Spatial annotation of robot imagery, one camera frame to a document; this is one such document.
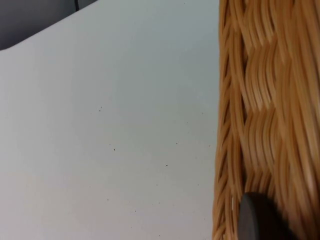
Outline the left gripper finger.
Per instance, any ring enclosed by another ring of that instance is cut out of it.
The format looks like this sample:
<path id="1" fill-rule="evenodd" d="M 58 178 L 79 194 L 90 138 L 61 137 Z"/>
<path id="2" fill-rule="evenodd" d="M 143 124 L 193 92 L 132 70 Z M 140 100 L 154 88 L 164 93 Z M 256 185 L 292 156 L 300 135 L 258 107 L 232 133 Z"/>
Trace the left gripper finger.
<path id="1" fill-rule="evenodd" d="M 277 212 L 275 204 L 264 194 L 243 195 L 238 217 L 239 240 L 294 240 L 295 235 Z"/>

